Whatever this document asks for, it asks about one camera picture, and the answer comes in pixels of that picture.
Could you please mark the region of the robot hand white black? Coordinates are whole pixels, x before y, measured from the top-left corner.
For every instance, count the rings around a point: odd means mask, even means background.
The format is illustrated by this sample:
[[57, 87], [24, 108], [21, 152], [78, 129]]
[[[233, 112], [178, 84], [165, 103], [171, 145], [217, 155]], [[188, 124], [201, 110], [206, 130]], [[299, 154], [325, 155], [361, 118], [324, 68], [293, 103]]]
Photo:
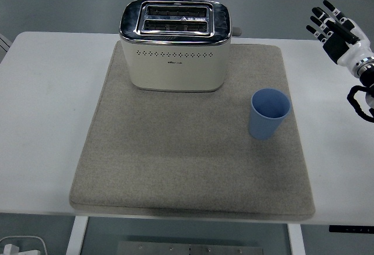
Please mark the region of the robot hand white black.
[[328, 0], [323, 1], [325, 9], [312, 8], [312, 25], [306, 29], [322, 43], [322, 48], [337, 65], [349, 69], [358, 76], [358, 68], [373, 62], [370, 40], [358, 26], [339, 8]]

